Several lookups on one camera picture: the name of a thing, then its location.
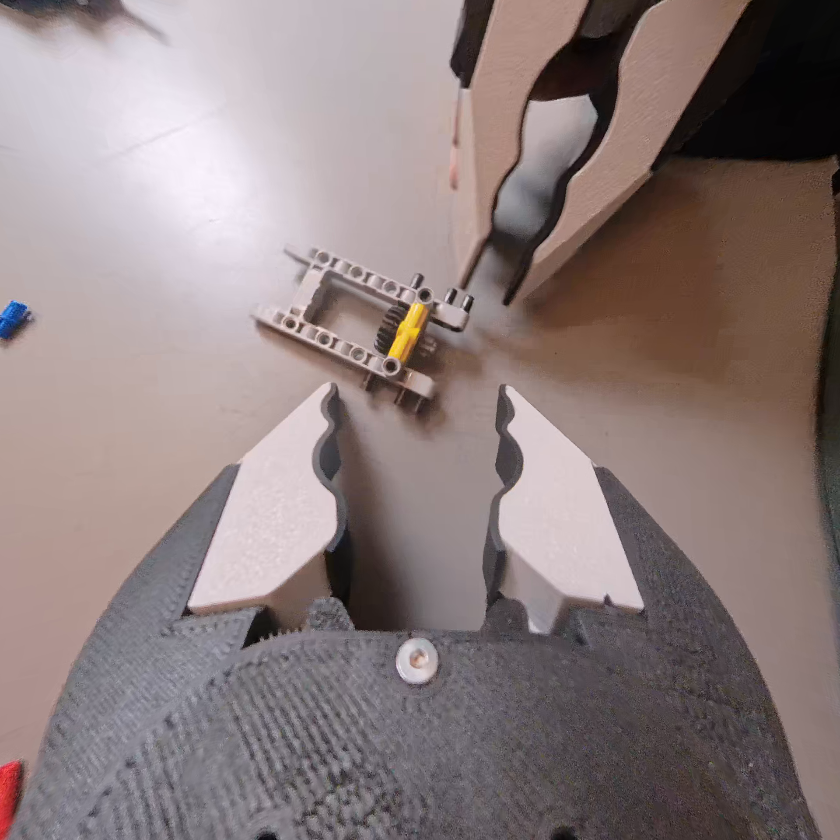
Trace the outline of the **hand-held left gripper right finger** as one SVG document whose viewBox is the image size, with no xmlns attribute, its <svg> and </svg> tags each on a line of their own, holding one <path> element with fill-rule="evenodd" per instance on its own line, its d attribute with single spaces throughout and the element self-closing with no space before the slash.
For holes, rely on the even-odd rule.
<svg viewBox="0 0 840 840">
<path fill-rule="evenodd" d="M 640 616 L 644 601 L 592 460 L 511 385 L 497 397 L 501 487 L 482 570 L 489 606 L 517 602 L 550 635 L 577 608 Z"/>
</svg>

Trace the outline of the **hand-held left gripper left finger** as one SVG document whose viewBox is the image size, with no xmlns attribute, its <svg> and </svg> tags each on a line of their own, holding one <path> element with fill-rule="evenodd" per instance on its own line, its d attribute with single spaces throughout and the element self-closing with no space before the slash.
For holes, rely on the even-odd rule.
<svg viewBox="0 0 840 840">
<path fill-rule="evenodd" d="M 328 556 L 347 532 L 334 484 L 339 417 L 338 387 L 325 383 L 239 460 L 191 613 L 264 607 L 280 627 L 301 627 L 310 604 L 333 594 Z"/>
</svg>

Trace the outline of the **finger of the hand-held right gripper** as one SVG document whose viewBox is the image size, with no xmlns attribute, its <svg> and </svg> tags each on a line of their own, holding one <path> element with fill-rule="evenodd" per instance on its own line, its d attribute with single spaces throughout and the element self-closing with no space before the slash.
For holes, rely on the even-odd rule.
<svg viewBox="0 0 840 840">
<path fill-rule="evenodd" d="M 576 35 L 587 1 L 496 1 L 481 36 L 465 22 L 472 59 L 458 94 L 457 189 L 452 238 L 458 289 L 466 289 L 490 235 L 497 195 L 519 162 L 536 80 Z"/>
<path fill-rule="evenodd" d="M 617 68 L 612 117 L 566 183 L 560 214 L 502 300 L 528 296 L 559 270 L 652 174 L 679 118 L 749 3 L 665 1 L 644 12 Z"/>
</svg>

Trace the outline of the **grey lego frame assembly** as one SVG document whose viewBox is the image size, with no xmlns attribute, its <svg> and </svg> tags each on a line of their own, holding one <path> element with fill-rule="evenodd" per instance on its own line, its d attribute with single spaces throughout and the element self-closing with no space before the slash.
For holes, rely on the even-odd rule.
<svg viewBox="0 0 840 840">
<path fill-rule="evenodd" d="M 287 246 L 286 256 L 299 264 L 299 284 L 288 307 L 258 305 L 251 314 L 256 325 L 288 337 L 302 345 L 341 362 L 364 375 L 363 388 L 387 385 L 395 394 L 395 404 L 413 399 L 414 413 L 420 413 L 437 394 L 433 378 L 413 367 L 414 361 L 433 355 L 437 341 L 432 328 L 452 333 L 466 330 L 474 298 L 456 287 L 442 297 L 416 273 L 407 283 L 392 279 L 334 252 L 310 247 Z M 340 336 L 316 321 L 328 291 L 336 284 L 367 300 L 382 305 L 384 312 L 371 347 Z M 415 302 L 429 306 L 425 330 L 407 366 L 387 357 L 396 325 Z"/>
</svg>

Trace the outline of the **yellow lego connector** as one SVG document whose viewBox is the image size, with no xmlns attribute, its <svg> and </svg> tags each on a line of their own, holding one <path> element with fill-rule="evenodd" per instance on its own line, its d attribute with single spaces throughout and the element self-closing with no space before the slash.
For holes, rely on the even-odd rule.
<svg viewBox="0 0 840 840">
<path fill-rule="evenodd" d="M 412 304 L 396 325 L 395 336 L 387 352 L 388 358 L 396 359 L 403 366 L 407 366 L 425 330 L 428 315 L 427 304 L 422 302 Z"/>
</svg>

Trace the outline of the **red lego piece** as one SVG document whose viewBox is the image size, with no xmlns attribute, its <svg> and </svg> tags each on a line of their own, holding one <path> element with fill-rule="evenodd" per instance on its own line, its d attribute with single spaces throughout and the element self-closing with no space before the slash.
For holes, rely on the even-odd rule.
<svg viewBox="0 0 840 840">
<path fill-rule="evenodd" d="M 25 777 L 25 763 L 15 760 L 1 766 L 1 824 L 10 824 L 15 817 Z"/>
</svg>

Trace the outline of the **person's right hand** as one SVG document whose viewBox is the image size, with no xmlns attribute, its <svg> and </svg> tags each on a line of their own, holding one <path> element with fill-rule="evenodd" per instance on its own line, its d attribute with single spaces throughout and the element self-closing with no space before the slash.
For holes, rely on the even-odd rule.
<svg viewBox="0 0 840 840">
<path fill-rule="evenodd" d="M 541 70 L 528 99 L 550 102 L 594 91 L 608 76 L 620 41 L 618 35 L 572 40 Z"/>
</svg>

